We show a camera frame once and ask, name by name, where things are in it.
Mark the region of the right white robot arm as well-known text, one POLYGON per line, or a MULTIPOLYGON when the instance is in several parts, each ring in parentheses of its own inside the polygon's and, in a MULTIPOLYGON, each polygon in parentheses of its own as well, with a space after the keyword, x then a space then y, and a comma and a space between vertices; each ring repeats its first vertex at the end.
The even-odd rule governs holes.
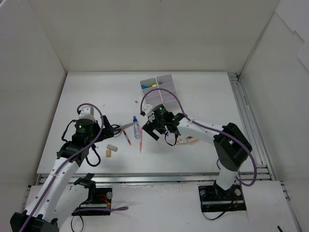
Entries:
POLYGON ((162 104, 146 104, 140 114, 147 117, 142 129, 155 140, 159 139, 154 133, 157 131, 165 136, 174 134, 175 138, 190 136, 214 145, 221 168, 213 184, 213 192, 219 199, 230 195, 238 171, 252 151, 252 146, 236 124, 216 127, 203 125, 199 121, 187 119, 183 113, 174 115, 162 104))

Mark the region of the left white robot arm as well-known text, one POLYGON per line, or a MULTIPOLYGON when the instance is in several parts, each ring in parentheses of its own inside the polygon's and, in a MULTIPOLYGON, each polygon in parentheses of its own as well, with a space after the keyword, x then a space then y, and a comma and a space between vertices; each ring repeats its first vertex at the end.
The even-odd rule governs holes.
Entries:
POLYGON ((73 211, 82 203, 93 202, 97 196, 92 174, 79 178, 68 196, 63 192, 80 168, 94 143, 112 138, 114 129, 106 116, 99 125, 93 118, 75 121, 75 134, 57 153, 55 164, 35 199, 23 213, 15 212, 10 219, 14 232, 58 232, 73 211))

